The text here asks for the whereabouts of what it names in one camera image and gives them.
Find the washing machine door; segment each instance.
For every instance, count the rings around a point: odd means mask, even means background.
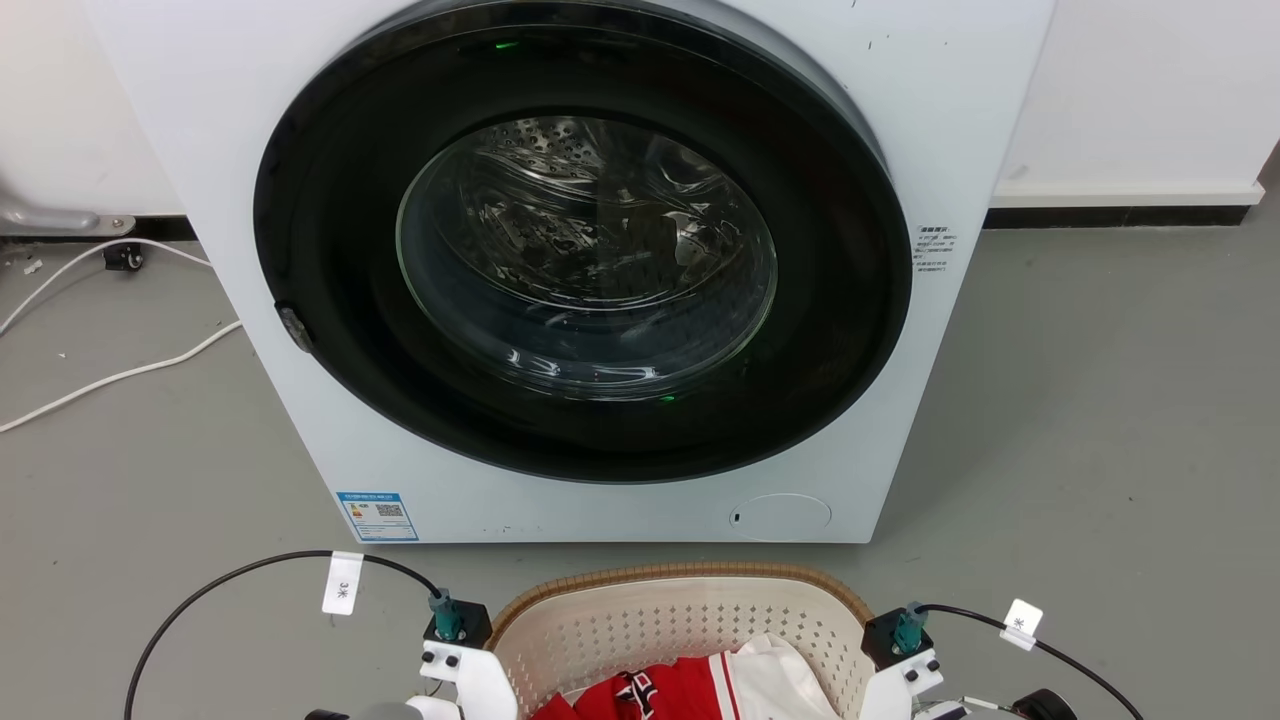
[[[324,68],[259,177],[282,319],[351,392],[590,482],[742,466],[861,395],[911,260],[847,97],[658,6],[431,8]]]

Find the black cable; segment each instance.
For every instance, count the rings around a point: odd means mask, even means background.
[[[142,669],[146,667],[147,660],[151,657],[151,652],[156,648],[156,643],[160,642],[160,638],[169,629],[169,625],[173,625],[174,620],[177,620],[178,616],[183,614],[183,611],[191,607],[192,603],[205,597],[205,594],[207,594],[209,591],[216,588],[218,585],[227,583],[229,580],[234,580],[236,578],[246,573],[250,573],[252,570],[257,570],[259,568],[266,568],[268,565],[275,565],[276,562],[284,562],[285,560],[297,560],[298,557],[332,557],[332,556],[333,556],[332,550],[301,550],[298,552],[285,552],[284,555],[266,557],[264,560],[259,560],[257,562],[250,562],[243,568],[227,573],[221,578],[218,578],[216,580],[209,583],[207,585],[192,593],[192,596],[188,597],[187,600],[182,601],[182,605],[179,605],[173,612],[170,612],[169,616],[165,618],[164,623],[160,624],[160,629],[157,629],[155,634],[151,635],[151,641],[147,642],[147,647],[143,648],[142,656],[138,657],[138,664],[133,667],[133,678],[129,679],[129,691],[124,694],[124,720],[133,720],[133,698],[136,694],[138,694],[138,680],[142,679]],[[399,562],[396,562],[394,560],[378,557],[376,555],[366,555],[365,561],[372,562],[374,565],[390,568],[392,570],[399,570],[401,573],[404,573],[410,578],[413,578],[419,583],[426,585],[426,589],[430,591],[433,596],[440,597],[439,588],[431,584],[431,580],[428,580],[416,570],[411,570],[401,565]]]
[[[915,607],[915,612],[929,612],[929,611],[946,612],[948,615],[960,615],[961,618],[969,618],[970,620],[986,623],[998,630],[1005,629],[1005,624],[1001,623],[1000,620],[996,620],[993,618],[987,618],[986,615],[980,612],[974,612],[973,610],[965,610],[964,607],[954,607],[951,605],[919,605]],[[1080,665],[1071,656],[1066,655],[1061,650],[1057,650],[1056,647],[1041,639],[1036,639],[1036,647],[1043,650],[1044,652],[1052,655],[1053,657],[1061,660],[1062,662],[1066,662],[1068,665],[1078,670],[1082,675],[1101,685],[1102,689],[1111,693],[1111,697],[1120,701],[1120,705],[1123,705],[1124,708],[1129,711],[1129,715],[1133,715],[1135,720],[1142,720],[1142,714],[1138,712],[1138,708],[1134,707],[1132,702],[1129,702],[1129,698],[1124,697],[1124,694],[1121,694],[1120,691],[1115,689],[1115,687],[1112,687],[1111,683],[1103,680],[1097,673],[1089,670],[1084,665]]]

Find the beige plastic basket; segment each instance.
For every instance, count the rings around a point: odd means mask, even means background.
[[[736,650],[773,633],[809,660],[832,707],[854,720],[876,673],[859,650],[872,618],[849,588],[808,568],[654,565],[538,585],[498,615],[486,650],[506,667],[526,720],[556,693],[573,700],[623,670]]]

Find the power cord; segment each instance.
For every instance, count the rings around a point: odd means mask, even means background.
[[[996,620],[995,618],[987,618],[986,615],[983,615],[980,612],[974,612],[973,610],[965,610],[964,607],[954,607],[951,605],[933,605],[933,603],[931,603],[931,605],[919,605],[919,606],[914,607],[913,610],[915,612],[918,612],[918,614],[919,612],[943,612],[943,614],[947,614],[947,615],[959,615],[961,618],[969,618],[970,620],[977,620],[979,623],[986,623],[987,625],[991,625],[992,628],[996,628],[997,630],[1004,630],[1005,629],[1005,624],[1001,623],[1000,620]],[[1142,719],[1142,714],[1138,712],[1138,708],[1134,707],[1132,702],[1129,702],[1129,698],[1126,698],[1111,683],[1103,680],[1101,675],[1098,675],[1093,670],[1089,670],[1084,665],[1080,665],[1080,662],[1076,661],[1075,659],[1073,659],[1071,656],[1066,655],[1061,650],[1057,650],[1056,647],[1046,643],[1044,641],[1042,641],[1039,638],[1036,638],[1036,647],[1043,650],[1044,652],[1052,655],[1053,657],[1061,660],[1062,662],[1066,662],[1068,665],[1070,665],[1071,667],[1074,667],[1076,671],[1079,671],[1082,675],[1084,675],[1085,678],[1088,678],[1088,679],[1093,680],[1094,683],[1097,683],[1100,687],[1102,687],[1102,689],[1105,689],[1108,693],[1111,693],[1111,697],[1114,697],[1117,701],[1120,701],[1120,705],[1123,705],[1124,708],[1128,710],[1129,714],[1133,715],[1135,720],[1143,720]]]
[[[182,603],[178,605],[178,607],[174,609],[174,611],[170,612],[168,618],[165,618],[164,623],[160,624],[160,628],[155,632],[155,634],[151,635],[151,639],[147,642],[147,647],[142,650],[142,656],[138,657],[138,664],[134,665],[133,667],[133,678],[129,679],[129,689],[124,694],[124,720],[133,720],[133,700],[134,696],[137,696],[138,693],[138,680],[142,679],[142,669],[146,667],[147,660],[151,659],[151,652],[156,648],[156,643],[160,642],[160,638],[164,637],[165,632],[169,629],[170,625],[173,625],[174,620],[177,620],[178,616],[182,615],[183,611],[186,611],[188,607],[191,607],[197,600],[209,594],[209,592],[216,588],[218,585],[221,585],[229,580],[234,580],[236,578],[246,573],[257,570],[259,568],[266,568],[268,565],[275,565],[276,562],[284,562],[285,560],[297,560],[300,557],[332,557],[332,556],[333,556],[332,550],[301,550],[298,552],[285,552],[283,555],[266,557],[259,560],[257,562],[250,562],[243,568],[238,568],[236,570],[232,570],[230,573],[227,573],[221,578],[218,578],[216,580],[209,583],[207,585],[192,593],[191,597],[188,597],[187,600],[182,601]],[[431,583],[431,580],[428,580],[425,575],[417,573],[416,570],[406,568],[404,565],[401,565],[394,560],[387,560],[385,557],[378,557],[376,555],[366,555],[365,561],[372,562],[374,565],[390,568],[392,570],[398,570],[421,583],[431,593],[433,597],[442,597],[440,589],[436,588]],[[436,685],[435,691],[433,691],[433,694],[435,692],[439,692],[439,689],[440,689],[439,685]]]
[[[14,320],[18,318],[18,315],[22,314],[23,310],[27,309],[28,305],[31,305],[32,300],[35,300],[37,295],[40,295],[41,292],[45,291],[45,288],[47,288],[50,284],[52,284],[52,282],[56,281],[63,273],[65,273],[67,270],[69,270],[72,266],[74,266],[77,263],[79,263],[81,260],[83,260],[86,258],[96,255],[96,254],[101,252],[102,250],[105,250],[108,247],[111,247],[111,246],[115,246],[115,245],[124,245],[124,243],[150,245],[151,247],[159,247],[161,250],[173,252],[174,255],[178,255],[180,258],[186,258],[187,260],[191,260],[193,263],[200,263],[201,265],[205,265],[206,268],[211,268],[212,266],[212,264],[209,260],[205,260],[205,259],[201,259],[201,258],[196,258],[195,255],[189,255],[187,252],[183,252],[182,250],[178,250],[175,247],[169,247],[168,245],[164,245],[161,242],[156,242],[154,240],[145,240],[145,238],[141,238],[141,237],[129,237],[129,238],[122,238],[122,240],[110,240],[108,242],[99,243],[99,245],[96,245],[96,246],[86,250],[84,252],[81,252],[76,258],[72,258],[72,260],[69,263],[67,263],[65,265],[63,265],[61,268],[59,268],[56,273],[54,273],[52,275],[49,277],[49,279],[46,279],[44,283],[41,283],[41,286],[36,288],[36,292],[32,292],[31,295],[28,295],[27,299],[23,300],[22,304],[18,305],[18,309],[14,310],[13,313],[10,313],[9,316],[5,318],[5,322],[3,324],[0,324],[0,336],[3,336],[5,332],[9,331],[9,328],[13,325]],[[241,327],[242,327],[242,323],[239,320],[236,320],[234,323],[228,324],[225,328],[223,328],[223,329],[218,331],[216,333],[214,333],[212,336],[210,336],[207,340],[205,340],[204,342],[201,342],[196,347],[192,347],[191,350],[188,350],[187,352],[183,352],[182,355],[179,355],[177,357],[170,357],[169,360],[161,360],[159,363],[152,363],[150,365],[143,365],[141,368],[134,368],[134,369],[127,370],[124,373],[116,373],[116,374],[114,374],[114,375],[111,375],[109,378],[102,378],[101,380],[97,380],[95,383],[90,383],[90,384],[87,384],[87,386],[77,389],[76,392],[73,392],[70,395],[63,396],[63,397],[60,397],[60,398],[58,398],[58,400],[55,400],[55,401],[52,401],[52,402],[50,402],[50,404],[47,404],[47,405],[45,405],[42,407],[38,407],[36,410],[32,410],[31,413],[27,413],[26,415],[23,415],[22,418],[18,418],[17,420],[13,420],[10,423],[5,423],[5,424],[0,425],[0,433],[6,433],[6,432],[17,428],[18,425],[29,423],[31,420],[35,420],[36,418],[44,415],[45,413],[49,413],[51,410],[56,410],[58,407],[61,407],[63,405],[67,405],[68,402],[76,400],[77,397],[81,397],[82,395],[93,392],[95,389],[97,389],[100,387],[104,387],[104,386],[108,386],[108,384],[111,384],[111,383],[114,383],[116,380],[123,380],[125,378],[132,378],[133,375],[141,375],[142,373],[150,373],[151,370],[159,370],[161,368],[169,368],[170,365],[177,365],[178,363],[184,363],[187,360],[191,360],[192,357],[195,357],[196,355],[198,355],[201,351],[204,351],[206,347],[209,347],[210,345],[212,345],[212,343],[218,342],[219,340],[227,337],[228,333],[230,333],[232,331],[236,331],[236,329],[238,329]]]

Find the black baseboard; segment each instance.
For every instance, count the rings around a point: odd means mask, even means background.
[[[1239,225],[1252,205],[1132,208],[992,208],[983,229],[1151,228]]]
[[[1234,227],[1244,222],[1252,205],[1174,205],[1132,208],[992,208],[983,229]],[[159,242],[196,240],[186,215],[140,217],[127,237]],[[10,242],[93,242],[87,237],[8,237]]]

